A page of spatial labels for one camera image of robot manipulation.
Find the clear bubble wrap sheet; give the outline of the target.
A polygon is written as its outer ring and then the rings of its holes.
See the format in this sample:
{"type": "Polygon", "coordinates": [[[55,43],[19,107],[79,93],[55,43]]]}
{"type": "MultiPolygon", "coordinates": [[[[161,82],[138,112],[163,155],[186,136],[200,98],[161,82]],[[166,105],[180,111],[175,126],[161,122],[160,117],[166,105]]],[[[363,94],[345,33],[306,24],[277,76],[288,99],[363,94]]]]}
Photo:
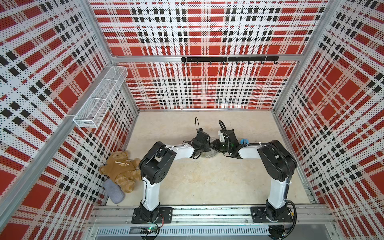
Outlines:
{"type": "Polygon", "coordinates": [[[201,153],[201,158],[209,159],[209,158],[213,158],[217,154],[219,154],[220,152],[217,151],[217,145],[220,144],[220,143],[221,142],[220,142],[219,139],[215,139],[212,142],[210,142],[210,150],[208,152],[202,152],[201,153]]]}

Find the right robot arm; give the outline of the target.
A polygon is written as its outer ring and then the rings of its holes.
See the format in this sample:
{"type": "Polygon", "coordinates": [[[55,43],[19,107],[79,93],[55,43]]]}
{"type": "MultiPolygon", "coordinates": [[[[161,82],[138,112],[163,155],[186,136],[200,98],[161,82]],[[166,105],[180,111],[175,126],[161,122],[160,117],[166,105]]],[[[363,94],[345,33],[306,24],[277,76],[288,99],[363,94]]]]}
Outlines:
{"type": "Polygon", "coordinates": [[[288,207],[288,192],[298,164],[279,141],[240,144],[234,131],[221,130],[219,138],[212,141],[210,146],[229,158],[262,160],[271,177],[271,187],[266,206],[258,214],[259,218],[272,223],[293,222],[288,207]]]}

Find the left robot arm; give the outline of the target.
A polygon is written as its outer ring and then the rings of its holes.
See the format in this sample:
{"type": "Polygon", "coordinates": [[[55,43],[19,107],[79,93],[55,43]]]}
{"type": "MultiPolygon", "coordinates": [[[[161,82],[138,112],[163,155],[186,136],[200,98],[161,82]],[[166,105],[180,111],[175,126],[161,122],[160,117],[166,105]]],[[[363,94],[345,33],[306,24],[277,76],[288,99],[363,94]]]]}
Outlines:
{"type": "Polygon", "coordinates": [[[166,145],[156,142],[140,161],[139,169],[144,184],[143,198],[139,205],[142,220],[154,223],[160,211],[160,186],[172,164],[180,159],[197,159],[202,153],[209,152],[211,137],[198,129],[197,135],[190,141],[179,145],[166,145]]]}

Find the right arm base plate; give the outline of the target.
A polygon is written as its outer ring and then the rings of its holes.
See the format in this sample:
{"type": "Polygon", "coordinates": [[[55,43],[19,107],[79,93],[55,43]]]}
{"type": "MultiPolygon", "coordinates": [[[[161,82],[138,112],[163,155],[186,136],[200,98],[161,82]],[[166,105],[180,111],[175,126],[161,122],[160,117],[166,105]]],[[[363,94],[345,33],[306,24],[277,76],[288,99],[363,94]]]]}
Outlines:
{"type": "Polygon", "coordinates": [[[293,223],[293,216],[288,207],[275,209],[271,206],[251,207],[254,223],[293,223]]]}

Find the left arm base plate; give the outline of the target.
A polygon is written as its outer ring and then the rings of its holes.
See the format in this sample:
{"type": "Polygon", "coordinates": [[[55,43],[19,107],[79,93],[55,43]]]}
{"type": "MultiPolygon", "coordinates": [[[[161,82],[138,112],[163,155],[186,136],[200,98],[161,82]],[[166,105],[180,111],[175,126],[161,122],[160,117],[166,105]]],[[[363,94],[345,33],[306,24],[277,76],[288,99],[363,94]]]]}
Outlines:
{"type": "Polygon", "coordinates": [[[158,207],[153,211],[148,211],[144,207],[134,209],[132,224],[143,223],[156,223],[156,224],[169,224],[172,222],[173,208],[171,207],[158,207]]]}

